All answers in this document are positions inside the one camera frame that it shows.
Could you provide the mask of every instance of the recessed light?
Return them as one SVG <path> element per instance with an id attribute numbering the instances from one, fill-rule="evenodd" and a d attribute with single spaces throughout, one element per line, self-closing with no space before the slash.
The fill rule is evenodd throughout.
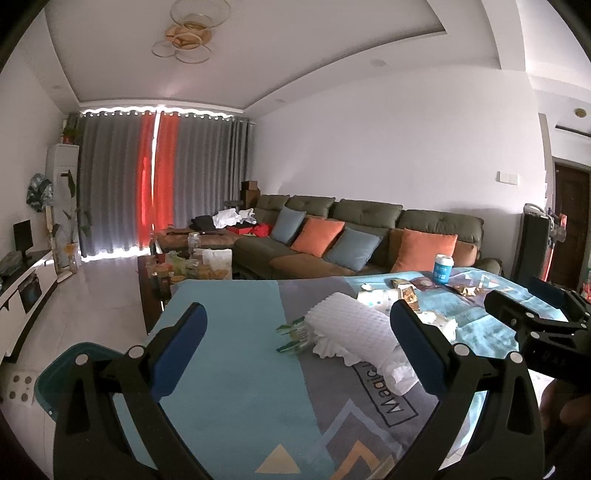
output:
<path id="1" fill-rule="evenodd" d="M 372 67 L 376 67 L 377 69 L 380 69 L 387 65 L 387 63 L 382 59 L 371 59 L 369 62 L 372 65 Z"/>

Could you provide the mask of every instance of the monitor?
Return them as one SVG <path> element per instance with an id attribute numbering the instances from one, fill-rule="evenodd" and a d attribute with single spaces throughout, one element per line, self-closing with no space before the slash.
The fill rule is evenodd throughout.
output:
<path id="1" fill-rule="evenodd" d="M 14 247 L 22 252 L 22 261 L 26 264 L 27 260 L 31 258 L 27 257 L 27 250 L 33 248 L 31 221 L 25 220 L 24 222 L 15 223 L 12 229 L 14 231 Z"/>

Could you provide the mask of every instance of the blue pillow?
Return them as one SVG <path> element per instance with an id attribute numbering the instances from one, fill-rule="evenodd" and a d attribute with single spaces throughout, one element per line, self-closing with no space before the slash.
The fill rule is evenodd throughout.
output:
<path id="1" fill-rule="evenodd" d="M 334 247 L 324 256 L 324 260 L 358 272 L 368 262 L 381 241 L 378 236 L 345 227 Z"/>
<path id="2" fill-rule="evenodd" d="M 283 207 L 271 232 L 271 238 L 282 244 L 289 245 L 296 236 L 298 228 L 304 221 L 305 216 L 305 212 L 298 212 L 297 210 Z"/>

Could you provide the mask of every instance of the vase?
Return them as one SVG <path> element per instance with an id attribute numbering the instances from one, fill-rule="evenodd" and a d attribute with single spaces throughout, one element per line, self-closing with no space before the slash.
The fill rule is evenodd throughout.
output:
<path id="1" fill-rule="evenodd" d="M 70 266 L 70 272 L 72 272 L 72 274 L 78 273 L 78 264 L 76 263 L 76 252 L 77 251 L 78 251 L 78 244 L 77 243 L 67 244 L 64 247 L 64 252 L 68 256 L 68 263 Z"/>

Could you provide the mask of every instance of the ceiling light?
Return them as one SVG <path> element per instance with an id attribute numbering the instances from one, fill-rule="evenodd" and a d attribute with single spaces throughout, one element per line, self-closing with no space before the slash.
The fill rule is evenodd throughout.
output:
<path id="1" fill-rule="evenodd" d="M 380 68 L 385 67 L 387 65 L 387 63 L 385 61 L 383 61 L 382 59 L 371 59 L 369 62 L 372 65 L 372 67 L 375 67 L 377 69 L 380 69 Z"/>
<path id="2" fill-rule="evenodd" d="M 164 40 L 152 45 L 152 53 L 191 65 L 208 61 L 212 29 L 230 17 L 230 10 L 226 0 L 177 0 L 170 9 L 174 24 L 164 33 Z"/>

